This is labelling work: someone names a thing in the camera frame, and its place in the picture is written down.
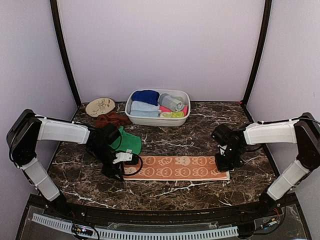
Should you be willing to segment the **orange bunny pattern towel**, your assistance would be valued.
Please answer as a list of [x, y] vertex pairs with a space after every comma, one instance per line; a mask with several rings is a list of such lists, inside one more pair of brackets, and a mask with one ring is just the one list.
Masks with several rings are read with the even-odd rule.
[[125, 165], [130, 181], [228, 181], [230, 173], [219, 172], [214, 156], [142, 156], [143, 166]]

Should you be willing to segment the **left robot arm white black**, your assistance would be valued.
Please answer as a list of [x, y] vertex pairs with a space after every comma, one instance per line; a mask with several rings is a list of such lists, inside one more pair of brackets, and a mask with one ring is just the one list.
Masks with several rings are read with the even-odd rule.
[[118, 128], [111, 123], [95, 128], [79, 122], [47, 118], [35, 114], [31, 109], [25, 109], [7, 133], [6, 141], [9, 159], [51, 203], [51, 210], [58, 217], [67, 218], [71, 208], [64, 202], [63, 193], [38, 160], [38, 142], [57, 141], [85, 145], [102, 163], [105, 176], [123, 180], [120, 165], [115, 162], [116, 151], [111, 148], [111, 144], [120, 136]]

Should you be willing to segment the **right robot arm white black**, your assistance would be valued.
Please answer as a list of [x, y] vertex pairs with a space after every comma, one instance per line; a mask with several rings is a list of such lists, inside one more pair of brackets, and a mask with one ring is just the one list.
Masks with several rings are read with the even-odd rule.
[[260, 202], [255, 205], [255, 213], [260, 217], [266, 217], [274, 210], [276, 201], [320, 166], [320, 122], [309, 112], [291, 119], [257, 121], [233, 129], [220, 124], [211, 137], [220, 149], [215, 155], [220, 172], [244, 165], [241, 155], [248, 147], [296, 146], [297, 155], [293, 162], [260, 195]]

